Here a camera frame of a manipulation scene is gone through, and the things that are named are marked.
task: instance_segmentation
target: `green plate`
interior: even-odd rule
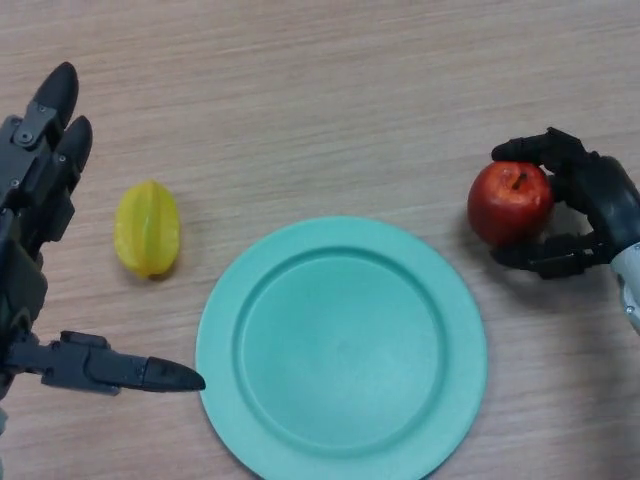
[[[480,313],[432,248],[351,217],[241,255],[198,330],[202,401],[266,480],[418,480],[469,431],[487,378]]]

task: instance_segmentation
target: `red apple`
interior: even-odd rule
[[[531,163],[493,162],[473,182],[467,216],[474,232],[493,247],[542,233],[553,209],[545,173]]]

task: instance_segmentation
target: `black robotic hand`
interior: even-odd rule
[[[0,399],[23,372],[42,375],[45,385],[107,394],[122,387],[202,390],[204,379],[192,369],[117,353],[103,337],[62,332],[43,346],[31,332],[47,292],[40,248],[62,239],[92,146],[85,117],[67,128],[78,90],[75,68],[63,63],[40,86],[24,118],[10,116],[0,127]]]
[[[497,146],[491,156],[494,161],[544,167],[550,172],[555,201],[586,215],[593,227],[586,235],[557,235],[543,242],[495,249],[491,252],[495,261],[536,272],[544,279],[611,264],[623,283],[639,283],[640,298],[640,281],[634,280],[640,279],[640,263],[637,271],[635,266],[620,271],[623,258],[628,265],[628,249],[640,251],[640,194],[615,158],[587,152],[579,139],[555,128],[543,135],[510,140]]]

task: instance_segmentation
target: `wooden table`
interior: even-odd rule
[[[205,301],[247,246],[308,217],[372,217],[445,255],[485,318],[482,413],[434,478],[638,478],[640,341],[608,269],[505,274],[464,210],[491,148],[549,125],[640,182],[639,25],[638,0],[5,0],[2,115],[70,60],[95,133],[76,216],[44,251],[35,330],[192,365]],[[112,247],[121,194],[149,177],[184,228],[178,268],[155,283]],[[2,407],[10,480],[251,478],[197,394],[108,398],[23,375]]]

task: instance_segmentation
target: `plate rim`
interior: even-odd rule
[[[344,472],[342,470],[340,472],[333,471],[330,474],[331,477],[327,476],[327,467],[325,467],[325,469],[322,469],[322,468],[316,469],[316,472],[318,472],[317,475],[310,474],[309,472],[300,473],[298,471],[294,473],[293,476],[291,475],[291,472],[289,472],[289,475],[287,475],[286,472],[289,471],[288,467],[285,467],[284,470],[281,468],[280,465],[276,465],[275,467],[273,467],[273,464],[276,462],[272,462],[272,461],[270,462],[270,459],[273,458],[275,453],[278,453],[278,456],[282,457],[283,459],[287,459],[291,464],[300,464],[300,463],[304,464],[305,462],[307,462],[308,467],[310,469],[318,467],[318,462],[327,461],[327,459],[310,456],[307,452],[296,450],[290,445],[284,444],[281,438],[277,437],[275,434],[273,434],[273,432],[271,432],[271,435],[270,435],[268,431],[262,431],[262,432],[254,431],[252,433],[256,434],[257,437],[260,437],[257,440],[245,439],[243,441],[239,439],[237,433],[234,435],[234,432],[233,432],[234,430],[233,424],[237,424],[238,422],[230,421],[228,418],[225,421],[224,415],[220,413],[220,410],[223,408],[221,407],[221,404],[225,403],[224,401],[225,396],[229,397],[231,395],[236,400],[240,400],[240,404],[238,404],[237,401],[229,402],[228,401],[229,399],[227,398],[227,402],[226,402],[227,406],[224,407],[224,409],[227,411],[227,413],[230,416],[236,417],[237,415],[240,415],[242,417],[244,415],[245,418],[243,419],[242,422],[240,422],[240,423],[243,423],[243,427],[246,427],[247,424],[248,425],[252,425],[253,423],[260,424],[260,421],[259,419],[254,418],[252,423],[250,420],[247,419],[248,416],[249,417],[253,416],[253,412],[249,406],[245,406],[244,409],[242,408],[242,397],[237,396],[237,394],[241,395],[240,392],[238,391],[230,392],[230,393],[227,392],[225,394],[220,395],[219,387],[221,387],[222,385],[216,385],[216,383],[219,382],[221,378],[226,378],[226,381],[224,382],[224,387],[226,388],[229,386],[229,381],[231,381],[232,384],[234,383],[233,378],[229,378],[228,374],[224,374],[224,376],[222,377],[220,377],[220,375],[217,375],[217,377],[219,378],[216,378],[216,381],[211,381],[209,378],[207,378],[207,374],[211,371],[211,369],[203,365],[203,362],[205,362],[205,359],[209,357],[206,354],[206,352],[213,350],[212,355],[214,357],[217,356],[218,359],[222,359],[223,362],[225,361],[225,358],[226,358],[226,362],[229,364],[229,370],[230,371],[234,370],[233,368],[234,352],[232,350],[232,345],[234,343],[233,339],[232,338],[229,339],[229,342],[228,342],[229,345],[225,345],[225,342],[222,341],[222,335],[213,336],[211,338],[207,337],[207,342],[209,342],[211,339],[213,339],[214,342],[217,340],[218,346],[216,349],[216,348],[211,348],[210,346],[203,346],[203,342],[205,341],[203,340],[203,338],[205,338],[205,334],[208,331],[207,329],[212,328],[212,327],[209,327],[209,325],[211,325],[215,321],[215,320],[207,320],[207,319],[212,318],[211,312],[216,308],[216,303],[220,303],[218,302],[219,297],[222,297],[222,295],[225,294],[225,290],[228,290],[230,287],[234,286],[234,280],[237,277],[242,277],[244,275],[248,275],[250,277],[256,276],[255,282],[253,282],[250,287],[247,285],[244,285],[241,288],[236,289],[239,291],[250,292],[253,289],[253,285],[255,285],[255,283],[260,281],[261,278],[263,277],[263,275],[261,275],[258,271],[249,272],[243,275],[244,273],[243,270],[247,270],[249,264],[251,262],[254,262],[255,258],[253,257],[255,257],[256,255],[260,255],[260,251],[263,248],[266,248],[268,250],[271,244],[273,243],[277,245],[278,242],[280,242],[283,245],[282,248],[286,250],[287,248],[290,247],[290,246],[287,247],[287,243],[293,242],[295,244],[296,242],[300,242],[301,239],[304,240],[306,235],[314,233],[314,231],[316,233],[315,243],[318,243],[320,240],[322,240],[322,242],[320,243],[327,242],[332,236],[332,234],[327,235],[327,232],[331,231],[332,229],[334,231],[339,230],[341,232],[333,236],[337,236],[338,238],[340,238],[341,236],[345,237],[345,239],[343,240],[343,242],[345,243],[349,241],[349,238],[348,238],[349,234],[353,235],[355,232],[357,236],[358,231],[367,231],[367,230],[373,229],[378,233],[382,233],[383,236],[391,236],[392,238],[395,238],[399,243],[403,243],[407,247],[413,247],[413,248],[422,250],[422,252],[424,253],[424,257],[421,256],[419,262],[417,263],[421,265],[422,265],[422,262],[424,262],[425,265],[431,263],[432,265],[435,265],[436,267],[442,269],[441,271],[439,271],[439,273],[440,274],[444,273],[445,277],[447,277],[446,278],[447,281],[449,283],[452,283],[455,286],[455,288],[457,288],[458,294],[460,296],[459,298],[460,302],[455,302],[455,303],[459,304],[457,305],[458,310],[460,310],[461,312],[464,312],[466,316],[473,317],[471,320],[467,321],[467,324],[471,324],[471,326],[475,325],[475,331],[472,333],[475,336],[474,348],[476,349],[475,357],[477,358],[475,362],[471,362],[471,364],[468,365],[472,370],[475,370],[473,372],[475,375],[475,378],[471,380],[472,381],[471,388],[473,390],[471,393],[473,393],[473,399],[466,402],[466,406],[465,406],[466,410],[465,412],[463,412],[465,416],[464,421],[458,421],[458,424],[456,425],[456,433],[449,435],[448,442],[439,442],[441,443],[439,455],[432,455],[431,458],[427,460],[425,457],[430,457],[430,456],[428,454],[425,455],[423,453],[421,455],[422,462],[414,463],[416,465],[419,463],[420,465],[417,465],[415,468],[409,468],[409,465],[406,465],[406,464],[395,465],[394,466],[395,471],[387,472],[389,475],[392,475],[396,473],[396,471],[402,470],[403,468],[405,468],[406,471],[403,472],[400,477],[395,477],[395,476],[384,477],[384,478],[402,478],[402,479],[406,478],[407,480],[416,480],[416,479],[422,478],[425,475],[429,475],[430,473],[432,473],[435,469],[440,467],[448,458],[451,457],[451,455],[455,452],[455,450],[463,443],[463,441],[467,437],[469,431],[471,430],[471,427],[475,422],[475,419],[478,416],[478,413],[482,407],[482,403],[486,393],[487,381],[488,381],[489,365],[488,365],[487,339],[486,339],[482,315],[478,307],[478,304],[471,290],[469,289],[468,285],[466,284],[462,276],[459,274],[459,272],[432,246],[428,245],[426,242],[424,242],[419,237],[413,235],[412,233],[389,223],[381,222],[378,220],[372,220],[364,217],[352,217],[352,216],[329,216],[329,217],[317,217],[317,218],[307,219],[302,222],[294,223],[273,231],[272,233],[259,239],[257,242],[251,245],[247,250],[242,252],[238,257],[236,257],[231,262],[231,264],[225,269],[224,273],[221,275],[220,279],[212,289],[207,299],[206,306],[202,312],[201,320],[198,326],[198,333],[196,337],[196,348],[195,348],[196,369],[203,376],[205,376],[205,379],[207,380],[207,385],[210,385],[209,388],[211,389],[211,390],[206,389],[200,392],[200,398],[202,401],[203,408],[205,410],[205,414],[212,428],[215,430],[216,434],[224,444],[225,448],[227,448],[229,452],[236,459],[238,459],[246,468],[260,475],[261,478],[265,478],[268,480],[272,480],[276,478],[296,478],[296,477],[300,478],[300,475],[303,475],[304,478],[307,480],[315,480],[315,479],[324,480],[326,478],[332,478],[332,479],[349,478],[351,480],[358,479],[358,478],[375,478],[374,476],[372,476],[371,467],[367,467],[366,462],[363,462],[362,460],[355,461],[355,463],[357,463],[358,465],[356,465],[355,467],[352,466],[351,468],[346,468],[344,462],[342,462],[341,468],[344,469]],[[365,243],[375,244],[375,242],[370,242],[370,238],[367,238],[367,241]],[[410,272],[412,275],[414,275],[418,280],[422,278],[426,278],[426,276],[428,276],[427,274],[425,274],[423,269],[419,269],[418,274],[416,275],[415,270],[416,268],[418,268],[415,266],[416,260],[411,260],[410,264],[406,264],[406,262],[408,261],[408,257],[406,257],[406,255],[403,255],[402,252],[395,250],[393,245],[391,246],[391,249],[387,251],[385,251],[384,242],[378,245],[378,247],[380,246],[382,246],[382,248],[374,249],[376,253],[384,255],[385,257],[387,257],[388,259],[394,262],[398,262],[401,266],[404,266],[405,268],[407,268],[407,271]],[[309,250],[308,245],[307,245],[307,248],[302,248],[302,251],[307,251],[307,250]],[[284,257],[286,259],[294,255],[295,253],[291,253],[291,252],[286,253],[283,251],[280,255],[278,255],[278,257]],[[281,262],[275,262],[272,259],[267,263],[272,263],[273,266],[275,267],[279,265]],[[440,295],[433,294],[432,293],[433,288],[429,288],[429,286],[425,285],[423,282],[421,282],[421,285],[427,292],[429,292],[434,297],[440,296]],[[455,306],[449,306],[447,308],[451,308],[453,309],[453,311],[455,311]],[[446,317],[447,315],[448,314],[442,315],[443,321],[445,323],[446,323],[446,319],[444,319],[444,317]],[[236,316],[236,318],[233,319],[233,321],[229,321],[229,320],[221,320],[221,321],[226,322],[228,326],[233,327],[233,325],[237,323],[238,318]],[[215,370],[216,368],[221,369],[223,367],[222,366],[217,367],[214,364],[213,369]],[[236,390],[237,390],[238,383],[239,383],[239,380],[236,378],[235,379]],[[249,448],[243,445],[243,444],[255,445],[256,443],[258,443],[259,447],[262,447],[262,448]],[[397,456],[398,458],[402,457],[402,455],[400,454],[396,454],[395,456]]]

